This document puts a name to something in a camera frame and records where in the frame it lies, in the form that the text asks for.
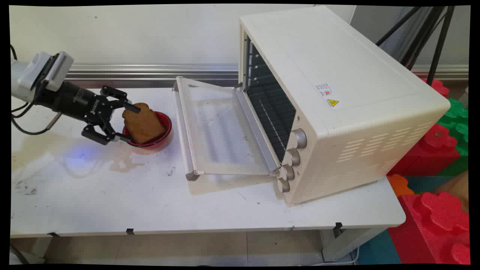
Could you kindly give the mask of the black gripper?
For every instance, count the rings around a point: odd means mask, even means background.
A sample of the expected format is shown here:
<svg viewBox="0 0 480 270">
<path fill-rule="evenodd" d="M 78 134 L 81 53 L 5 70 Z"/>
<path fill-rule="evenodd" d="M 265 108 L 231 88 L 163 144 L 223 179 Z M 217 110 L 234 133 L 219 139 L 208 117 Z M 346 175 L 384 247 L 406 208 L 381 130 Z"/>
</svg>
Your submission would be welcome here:
<svg viewBox="0 0 480 270">
<path fill-rule="evenodd" d="M 85 122 L 86 126 L 82 130 L 82 136 L 101 145 L 117 141 L 126 143 L 132 141 L 130 136 L 114 130 L 110 123 L 113 110 L 125 108 L 136 114 L 141 112 L 141 108 L 130 103 L 127 93 L 124 91 L 104 85 L 100 94 L 95 94 L 93 91 L 67 81 L 62 83 L 58 91 L 43 89 L 38 94 L 37 104 Z M 99 126 L 103 130 L 103 134 L 98 133 L 95 126 Z"/>
</svg>

